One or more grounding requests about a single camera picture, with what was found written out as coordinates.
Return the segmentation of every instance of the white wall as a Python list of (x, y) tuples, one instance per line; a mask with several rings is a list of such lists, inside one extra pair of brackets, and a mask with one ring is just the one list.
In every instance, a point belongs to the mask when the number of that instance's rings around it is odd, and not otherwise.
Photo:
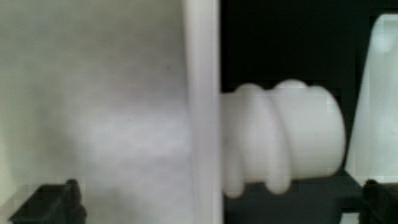
[(181, 10), (0, 0), (0, 185), (77, 178), (89, 224), (194, 223)]

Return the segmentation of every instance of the white plastic part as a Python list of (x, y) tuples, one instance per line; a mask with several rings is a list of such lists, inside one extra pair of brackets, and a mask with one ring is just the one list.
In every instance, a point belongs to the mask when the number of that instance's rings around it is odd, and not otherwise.
[(359, 213), (343, 213), (339, 224), (359, 224)]
[(284, 81), (272, 90), (244, 85), (222, 96), (224, 191), (238, 197), (245, 183), (272, 193), (292, 179), (329, 176), (341, 165), (345, 128), (338, 103), (320, 86)]
[(398, 15), (379, 17), (368, 49), (347, 171), (357, 182), (398, 181)]
[(222, 224), (219, 1), (187, 0), (196, 223)]

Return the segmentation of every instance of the white panel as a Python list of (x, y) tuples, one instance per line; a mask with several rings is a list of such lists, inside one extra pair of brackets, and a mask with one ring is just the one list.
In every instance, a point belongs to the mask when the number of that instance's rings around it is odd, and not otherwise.
[(73, 177), (89, 224), (190, 224), (183, 2), (0, 5), (2, 190)]

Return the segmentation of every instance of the black plastic part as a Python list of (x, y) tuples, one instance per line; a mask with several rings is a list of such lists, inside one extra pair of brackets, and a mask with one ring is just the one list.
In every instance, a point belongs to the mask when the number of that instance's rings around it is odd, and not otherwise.
[(284, 195), (252, 184), (238, 199), (224, 198), (226, 224), (338, 224), (341, 213), (361, 211), (361, 191), (345, 171), (329, 178), (295, 181)]
[(64, 185), (43, 185), (9, 221), (14, 224), (84, 224), (87, 211), (77, 180)]
[(379, 184), (370, 180), (363, 189), (364, 208), (361, 224), (398, 223), (398, 184)]

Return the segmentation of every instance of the white surface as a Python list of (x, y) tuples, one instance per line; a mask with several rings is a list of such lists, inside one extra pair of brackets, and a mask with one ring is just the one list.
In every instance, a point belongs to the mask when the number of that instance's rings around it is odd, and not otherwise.
[(359, 224), (359, 213), (343, 213), (339, 224)]
[(263, 182), (272, 193), (292, 179), (334, 174), (343, 160), (345, 127), (332, 95), (297, 80), (276, 89), (244, 85), (222, 96), (224, 190), (244, 192), (244, 183)]
[(185, 12), (196, 222), (197, 224), (222, 224), (219, 1), (187, 0)]
[(371, 32), (347, 170), (357, 182), (398, 181), (398, 15)]
[(181, 1), (0, 5), (2, 202), (75, 177), (89, 224), (192, 224)]

